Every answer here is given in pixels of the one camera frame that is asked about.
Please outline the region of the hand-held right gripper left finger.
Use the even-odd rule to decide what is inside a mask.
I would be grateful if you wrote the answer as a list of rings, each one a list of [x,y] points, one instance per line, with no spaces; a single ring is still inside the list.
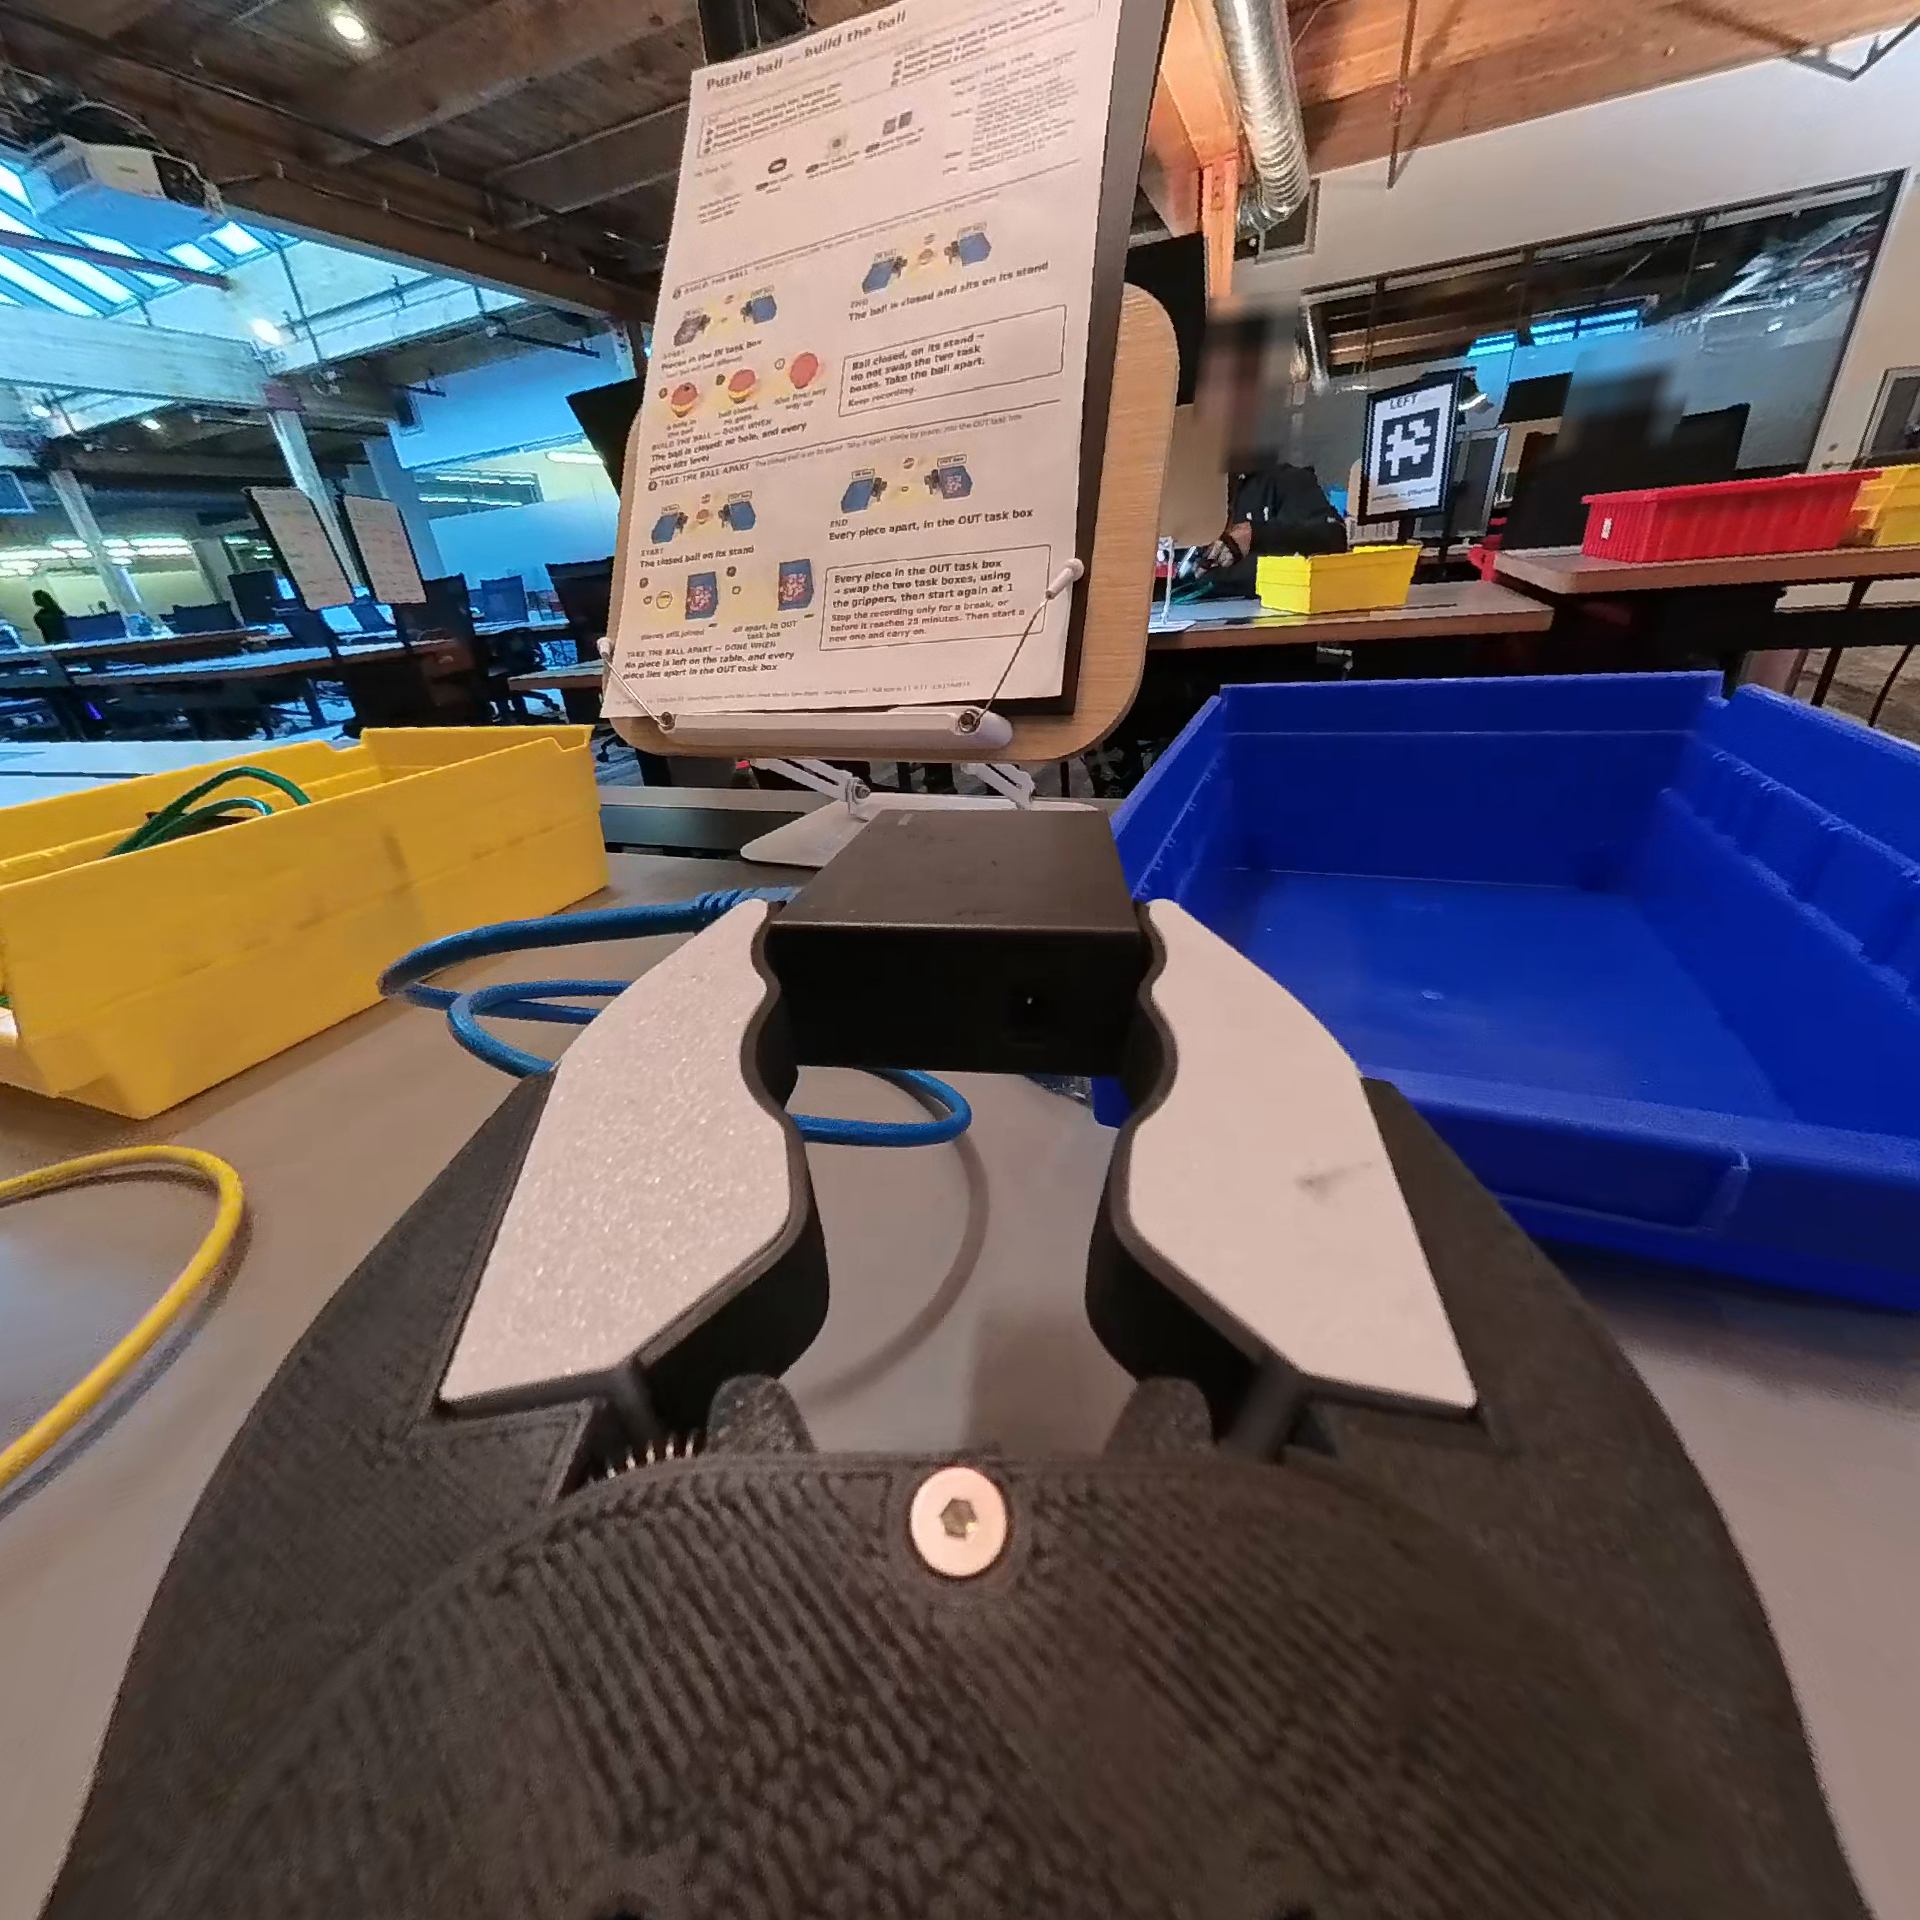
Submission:
[[[453,1338],[439,1402],[602,1402],[704,1420],[825,1326],[825,1230],[801,1130],[775,910],[737,902],[618,994],[548,1074]]]

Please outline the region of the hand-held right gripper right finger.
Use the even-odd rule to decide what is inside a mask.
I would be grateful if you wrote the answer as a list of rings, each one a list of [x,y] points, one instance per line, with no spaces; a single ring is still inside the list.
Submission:
[[[1136,1380],[1216,1420],[1346,1402],[1468,1420],[1469,1364],[1349,1051],[1172,900],[1139,908],[1128,1113],[1089,1249],[1089,1321]]]

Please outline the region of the black network switch box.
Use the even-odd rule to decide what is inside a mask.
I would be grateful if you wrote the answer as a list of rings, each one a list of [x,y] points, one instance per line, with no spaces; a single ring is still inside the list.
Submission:
[[[1116,1074],[1151,942],[1108,813],[887,809],[764,933],[799,1065]]]

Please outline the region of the blue plastic bin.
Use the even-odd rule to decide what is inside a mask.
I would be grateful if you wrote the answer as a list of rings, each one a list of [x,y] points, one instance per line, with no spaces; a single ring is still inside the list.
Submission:
[[[1229,685],[1113,813],[1533,1237],[1917,1306],[1917,757],[1715,675]]]

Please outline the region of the large yellow plastic bin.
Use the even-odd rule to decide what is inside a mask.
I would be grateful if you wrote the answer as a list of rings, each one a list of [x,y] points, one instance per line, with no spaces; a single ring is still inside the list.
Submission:
[[[2,813],[2,1083],[149,1121],[608,885],[592,726],[243,743]]]

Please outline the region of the wood edged table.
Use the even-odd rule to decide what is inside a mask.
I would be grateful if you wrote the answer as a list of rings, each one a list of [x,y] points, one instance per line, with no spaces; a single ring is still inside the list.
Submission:
[[[1715,662],[1727,691],[1793,695],[1804,655],[1823,655],[1825,703],[1845,652],[1915,650],[1915,599],[1876,603],[1880,586],[1915,587],[1915,543],[1842,543],[1769,556],[1624,563],[1573,546],[1496,553],[1493,578],[1548,603],[1548,639],[1620,670]]]
[[[1397,609],[1284,614],[1252,599],[1157,609],[1147,650],[1232,652],[1269,647],[1339,647],[1415,639],[1479,639],[1537,636],[1552,626],[1546,602],[1497,582],[1417,582]]]

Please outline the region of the small yellow plastic bin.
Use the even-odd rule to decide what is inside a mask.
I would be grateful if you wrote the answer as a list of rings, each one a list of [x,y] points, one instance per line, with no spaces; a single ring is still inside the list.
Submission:
[[[1425,549],[1362,543],[1321,556],[1259,556],[1255,595],[1266,613],[1333,618],[1403,609]]]

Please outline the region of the black white tag board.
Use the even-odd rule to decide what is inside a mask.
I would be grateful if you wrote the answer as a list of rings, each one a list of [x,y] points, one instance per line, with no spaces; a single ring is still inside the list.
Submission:
[[[1364,402],[1359,524],[1415,522],[1447,507],[1465,367],[1425,372]]]

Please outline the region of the red plastic bin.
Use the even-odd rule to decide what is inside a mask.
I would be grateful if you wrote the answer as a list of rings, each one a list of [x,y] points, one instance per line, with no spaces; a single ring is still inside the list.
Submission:
[[[1738,477],[1584,497],[1586,561],[1667,564],[1831,551],[1876,469]]]

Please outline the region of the printed instruction sheet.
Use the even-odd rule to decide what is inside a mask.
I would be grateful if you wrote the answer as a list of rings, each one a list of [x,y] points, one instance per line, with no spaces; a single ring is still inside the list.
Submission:
[[[1151,4],[892,4],[696,70],[602,714],[1065,695]]]

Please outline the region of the white ceiling projector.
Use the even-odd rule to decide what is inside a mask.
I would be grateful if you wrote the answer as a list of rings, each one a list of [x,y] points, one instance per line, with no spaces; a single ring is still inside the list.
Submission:
[[[224,211],[220,189],[199,164],[125,140],[56,135],[29,150],[26,166],[32,205],[48,220],[113,198],[194,217]]]

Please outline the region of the silver ventilation duct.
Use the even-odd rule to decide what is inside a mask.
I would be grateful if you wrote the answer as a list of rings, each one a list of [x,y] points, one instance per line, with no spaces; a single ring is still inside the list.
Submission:
[[[1311,198],[1306,109],[1284,2],[1213,2],[1248,177],[1240,189],[1240,235],[1259,237]]]

